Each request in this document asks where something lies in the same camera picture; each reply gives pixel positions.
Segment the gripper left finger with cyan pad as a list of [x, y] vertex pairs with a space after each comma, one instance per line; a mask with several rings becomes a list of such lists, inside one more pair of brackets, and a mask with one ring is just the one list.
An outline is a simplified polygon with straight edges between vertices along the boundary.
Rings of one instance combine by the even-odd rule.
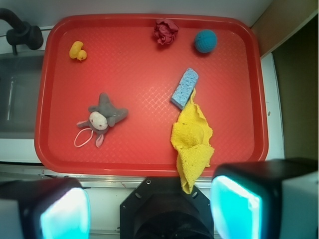
[[2, 239], [87, 239], [90, 225], [89, 197], [77, 179], [0, 184]]

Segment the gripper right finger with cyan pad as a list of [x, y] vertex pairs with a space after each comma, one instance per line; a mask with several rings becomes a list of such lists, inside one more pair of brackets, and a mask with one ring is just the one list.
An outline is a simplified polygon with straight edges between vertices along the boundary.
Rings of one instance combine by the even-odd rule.
[[289, 158], [222, 164], [211, 182], [210, 207], [223, 239], [316, 239], [319, 163]]

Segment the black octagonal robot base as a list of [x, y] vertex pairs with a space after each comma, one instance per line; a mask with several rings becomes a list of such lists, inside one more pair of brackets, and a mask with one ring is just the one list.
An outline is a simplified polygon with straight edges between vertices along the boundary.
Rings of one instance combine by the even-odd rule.
[[120, 204], [122, 239], [212, 239], [210, 200], [183, 192], [177, 177], [146, 178]]

